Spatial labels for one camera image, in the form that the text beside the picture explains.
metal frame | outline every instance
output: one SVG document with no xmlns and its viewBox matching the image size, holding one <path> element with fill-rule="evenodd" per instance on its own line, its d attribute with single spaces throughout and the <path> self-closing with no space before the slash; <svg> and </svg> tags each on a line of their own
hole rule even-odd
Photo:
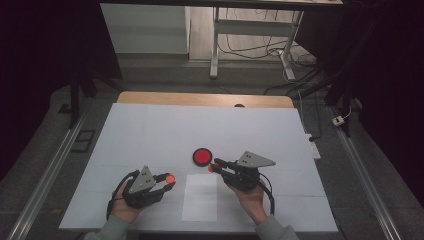
<svg viewBox="0 0 424 240">
<path fill-rule="evenodd" d="M 218 36 L 219 34 L 254 35 L 254 36 L 277 36 L 288 37 L 284 51 L 279 51 L 283 63 L 284 72 L 288 80 L 294 80 L 293 69 L 288 59 L 290 49 L 299 27 L 303 12 L 297 12 L 293 23 L 288 22 L 261 22 L 245 20 L 219 19 L 219 7 L 215 9 L 213 46 L 211 56 L 210 78 L 218 77 Z"/>
<path fill-rule="evenodd" d="M 52 160 L 47 166 L 46 170 L 43 173 L 40 181 L 32 192 L 30 198 L 28 199 L 24 209 L 18 217 L 15 225 L 12 228 L 12 231 L 9 233 L 7 239 L 25 239 L 29 230 L 34 223 L 35 218 L 37 217 L 38 212 L 40 211 L 55 179 L 59 174 L 62 165 L 68 156 L 68 153 L 74 143 L 79 130 L 84 124 L 87 115 L 89 113 L 90 107 L 92 104 L 91 99 L 86 99 L 81 108 L 82 113 L 81 117 L 75 123 L 73 129 L 69 129 L 66 133 L 62 143 L 60 144 L 58 150 L 54 154 Z"/>
<path fill-rule="evenodd" d="M 327 108 L 327 110 L 333 117 L 336 117 L 336 114 L 334 114 L 334 112 L 336 112 L 334 107 Z M 386 204 L 384 203 L 383 199 L 381 199 L 380 194 L 378 193 L 377 188 L 375 187 L 374 181 L 368 173 L 352 140 L 346 137 L 341 128 L 337 128 L 337 134 L 339 135 L 340 141 L 352 163 L 353 169 L 355 170 L 356 175 L 358 176 L 359 182 L 361 183 L 364 189 L 368 201 L 374 208 L 376 217 L 380 222 L 381 229 L 386 235 L 386 238 L 389 240 L 401 240 L 402 237 L 400 236 L 396 224 L 393 221 L 393 218 L 390 215 Z"/>
</svg>

orange marker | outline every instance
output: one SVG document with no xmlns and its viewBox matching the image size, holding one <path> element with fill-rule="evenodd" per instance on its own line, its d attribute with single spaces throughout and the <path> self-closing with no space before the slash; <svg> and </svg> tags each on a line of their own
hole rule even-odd
<svg viewBox="0 0 424 240">
<path fill-rule="evenodd" d="M 218 163 L 211 163 L 211 164 L 213 164 L 213 165 L 215 165 L 215 166 L 219 167 L 219 164 L 218 164 Z M 208 170 L 209 170 L 209 172 L 213 172 L 213 170 L 212 170 L 212 165 L 211 165 L 211 164 L 209 164 L 209 166 L 208 166 Z"/>
<path fill-rule="evenodd" d="M 170 174 L 170 173 L 168 173 L 168 175 L 166 175 L 165 181 L 167 183 L 173 183 L 173 182 L 175 182 L 175 176 L 172 175 L 172 174 Z"/>
</svg>

wooden edge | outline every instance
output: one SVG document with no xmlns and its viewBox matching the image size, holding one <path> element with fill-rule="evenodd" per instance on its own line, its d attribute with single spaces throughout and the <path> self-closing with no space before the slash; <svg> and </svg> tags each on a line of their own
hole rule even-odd
<svg viewBox="0 0 424 240">
<path fill-rule="evenodd" d="M 164 92 L 123 92 L 117 103 L 245 107 L 257 108 L 294 108 L 293 101 L 287 96 L 230 95 L 203 93 L 164 93 Z"/>
</svg>

wrist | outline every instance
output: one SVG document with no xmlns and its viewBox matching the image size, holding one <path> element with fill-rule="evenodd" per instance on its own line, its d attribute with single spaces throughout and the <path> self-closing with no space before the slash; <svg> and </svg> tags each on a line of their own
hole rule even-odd
<svg viewBox="0 0 424 240">
<path fill-rule="evenodd" d="M 265 210 L 262 206 L 246 209 L 246 212 L 256 225 L 260 225 L 268 218 L 268 215 L 265 213 Z"/>
</svg>

aluminum rail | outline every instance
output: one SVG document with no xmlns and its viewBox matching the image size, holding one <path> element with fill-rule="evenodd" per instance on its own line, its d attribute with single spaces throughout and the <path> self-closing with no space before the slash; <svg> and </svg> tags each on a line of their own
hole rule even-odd
<svg viewBox="0 0 424 240">
<path fill-rule="evenodd" d="M 333 117 L 336 117 L 334 114 L 335 109 L 327 108 Z M 402 237 L 399 234 L 399 231 L 393 221 L 392 216 L 390 215 L 386 204 L 383 199 L 381 199 L 378 194 L 377 188 L 368 173 L 364 163 L 358 152 L 356 151 L 356 147 L 353 144 L 350 138 L 347 138 L 341 128 L 337 128 L 337 134 L 342 142 L 344 149 L 352 163 L 353 168 L 355 169 L 356 175 L 358 176 L 359 182 L 361 183 L 365 194 L 367 195 L 368 201 L 371 206 L 374 208 L 376 213 L 376 217 L 380 222 L 381 228 L 386 235 L 388 240 L 401 240 Z"/>
<path fill-rule="evenodd" d="M 29 230 L 32 227 L 32 224 L 34 223 L 35 218 L 37 217 L 38 212 L 46 200 L 46 197 L 56 179 L 56 176 L 58 175 L 66 157 L 68 156 L 68 153 L 78 135 L 79 130 L 87 118 L 92 101 L 93 100 L 91 99 L 84 100 L 79 120 L 74 125 L 74 128 L 69 129 L 66 133 L 58 150 L 44 171 L 43 176 L 32 192 L 7 239 L 18 240 L 26 238 Z"/>
</svg>

